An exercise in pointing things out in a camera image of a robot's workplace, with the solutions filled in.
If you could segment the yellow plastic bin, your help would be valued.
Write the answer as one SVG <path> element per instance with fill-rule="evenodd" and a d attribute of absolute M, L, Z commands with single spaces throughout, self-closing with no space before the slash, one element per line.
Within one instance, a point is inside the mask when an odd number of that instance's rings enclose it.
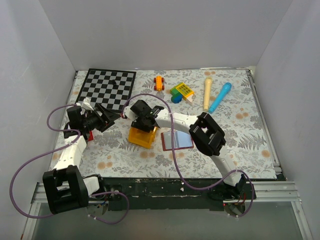
<path fill-rule="evenodd" d="M 158 128 L 154 127 L 150 132 L 131 127 L 129 130 L 128 141 L 140 147 L 150 149 L 155 140 Z"/>

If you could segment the red leather card holder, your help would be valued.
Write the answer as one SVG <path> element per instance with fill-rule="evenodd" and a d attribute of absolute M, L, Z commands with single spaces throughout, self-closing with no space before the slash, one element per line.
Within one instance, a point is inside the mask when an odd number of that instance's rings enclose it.
<path fill-rule="evenodd" d="M 161 133 L 162 149 L 163 151 L 171 151 L 172 149 L 166 150 L 164 148 L 163 133 L 164 132 Z M 177 130 L 175 130 L 173 133 L 174 133 L 173 143 L 174 143 L 175 150 L 194 148 L 194 142 L 189 134 L 182 131 L 177 131 Z"/>

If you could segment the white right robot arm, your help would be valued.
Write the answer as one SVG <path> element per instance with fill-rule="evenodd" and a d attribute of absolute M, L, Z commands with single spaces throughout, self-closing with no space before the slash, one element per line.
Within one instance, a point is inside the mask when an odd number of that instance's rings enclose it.
<path fill-rule="evenodd" d="M 222 179 L 207 187 L 195 187 L 187 183 L 180 173 L 177 161 L 174 161 L 181 181 L 190 189 L 204 191 L 223 183 L 227 195 L 232 199 L 239 198 L 245 192 L 247 177 L 242 170 L 236 169 L 228 155 L 225 133 L 210 114 L 202 112 L 200 115 L 185 115 L 172 112 L 169 107 L 151 108 L 145 101 L 138 100 L 134 105 L 124 108 L 124 115 L 132 120 L 132 127 L 144 132 L 150 132 L 153 127 L 158 127 L 189 134 L 196 148 L 213 160 Z"/>

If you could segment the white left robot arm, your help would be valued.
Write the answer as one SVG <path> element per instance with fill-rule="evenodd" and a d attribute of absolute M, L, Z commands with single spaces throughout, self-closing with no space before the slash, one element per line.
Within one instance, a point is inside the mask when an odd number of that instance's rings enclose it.
<path fill-rule="evenodd" d="M 106 196 L 102 177 L 99 174 L 84 177 L 79 166 L 92 131 L 103 133 L 120 118 L 120 114 L 99 103 L 95 108 L 88 103 L 75 104 L 66 113 L 68 122 L 63 129 L 66 148 L 53 169 L 42 176 L 48 205 L 54 215 L 87 207 L 90 196 L 95 200 Z"/>

